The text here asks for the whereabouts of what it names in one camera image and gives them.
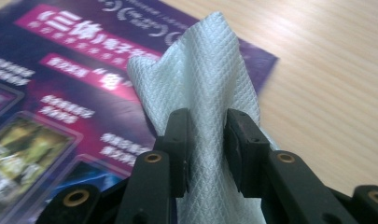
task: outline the wooden table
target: wooden table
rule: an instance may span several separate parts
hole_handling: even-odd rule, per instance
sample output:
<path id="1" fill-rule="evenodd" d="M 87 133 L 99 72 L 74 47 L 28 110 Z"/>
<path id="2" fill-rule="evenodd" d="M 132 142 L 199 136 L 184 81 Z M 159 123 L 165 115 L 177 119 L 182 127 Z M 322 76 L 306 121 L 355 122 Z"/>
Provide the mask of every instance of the wooden table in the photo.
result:
<path id="1" fill-rule="evenodd" d="M 280 148 L 343 193 L 378 185 L 378 0 L 164 2 L 198 19 L 222 11 L 238 36 L 280 58 L 259 96 Z"/>

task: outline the purple magazine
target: purple magazine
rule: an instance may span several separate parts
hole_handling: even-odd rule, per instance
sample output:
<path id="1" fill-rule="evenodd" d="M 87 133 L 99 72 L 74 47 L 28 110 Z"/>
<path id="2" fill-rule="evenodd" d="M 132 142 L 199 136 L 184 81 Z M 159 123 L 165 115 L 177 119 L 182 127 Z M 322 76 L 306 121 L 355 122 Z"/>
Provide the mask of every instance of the purple magazine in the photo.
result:
<path id="1" fill-rule="evenodd" d="M 131 173 L 155 132 L 128 79 L 197 20 L 159 1 L 25 0 L 0 10 L 0 223 L 34 223 L 76 183 Z M 257 92 L 276 58 L 240 40 Z"/>

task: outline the game image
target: game image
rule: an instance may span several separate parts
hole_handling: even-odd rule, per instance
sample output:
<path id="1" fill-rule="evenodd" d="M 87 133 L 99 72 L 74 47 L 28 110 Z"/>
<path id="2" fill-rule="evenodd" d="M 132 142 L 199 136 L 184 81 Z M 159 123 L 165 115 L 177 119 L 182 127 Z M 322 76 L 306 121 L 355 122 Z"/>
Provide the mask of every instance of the game image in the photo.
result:
<path id="1" fill-rule="evenodd" d="M 3 112 L 10 106 L 17 103 L 20 98 L 22 98 L 22 94 L 20 92 L 0 84 L 0 115 L 3 114 Z"/>
<path id="2" fill-rule="evenodd" d="M 73 138 L 23 116 L 0 130 L 0 212 L 22 195 Z"/>

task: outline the white cloth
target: white cloth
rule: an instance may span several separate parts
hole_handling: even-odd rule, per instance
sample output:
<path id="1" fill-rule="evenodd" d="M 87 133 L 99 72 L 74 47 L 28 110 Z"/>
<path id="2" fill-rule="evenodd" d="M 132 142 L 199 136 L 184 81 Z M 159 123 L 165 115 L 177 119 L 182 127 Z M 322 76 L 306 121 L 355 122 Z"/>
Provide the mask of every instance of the white cloth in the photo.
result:
<path id="1" fill-rule="evenodd" d="M 238 193 L 223 156 L 227 109 L 259 124 L 259 106 L 238 39 L 221 13 L 190 27 L 158 62 L 130 59 L 128 73 L 158 135 L 172 111 L 186 107 L 192 117 L 190 190 L 177 200 L 179 224 L 264 223 L 260 200 Z"/>

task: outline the pink banner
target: pink banner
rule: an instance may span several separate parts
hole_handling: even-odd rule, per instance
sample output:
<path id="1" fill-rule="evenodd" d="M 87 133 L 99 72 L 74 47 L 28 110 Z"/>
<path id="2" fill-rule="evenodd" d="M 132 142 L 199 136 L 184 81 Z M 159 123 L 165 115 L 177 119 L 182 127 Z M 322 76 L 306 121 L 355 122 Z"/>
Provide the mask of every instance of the pink banner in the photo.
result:
<path id="1" fill-rule="evenodd" d="M 159 59 L 161 54 L 105 32 L 99 23 L 85 20 L 57 7 L 39 5 L 15 21 L 23 29 L 126 70 L 132 56 Z"/>
<path id="2" fill-rule="evenodd" d="M 131 81 L 124 80 L 119 74 L 109 73 L 106 70 L 91 70 L 90 68 L 73 62 L 56 53 L 47 55 L 40 61 L 41 64 L 60 73 L 86 82 L 98 89 L 108 91 L 121 98 L 139 103 L 139 99 L 132 87 Z"/>

